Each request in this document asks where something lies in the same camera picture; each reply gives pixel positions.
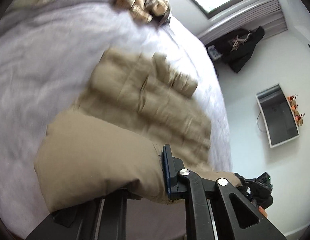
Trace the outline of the person right hand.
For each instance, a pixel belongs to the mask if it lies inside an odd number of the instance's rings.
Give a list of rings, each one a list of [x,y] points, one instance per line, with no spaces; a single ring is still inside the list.
[[[267,212],[265,211],[265,209],[262,207],[262,206],[258,206],[258,211],[264,215],[266,218],[268,218],[268,214]]]

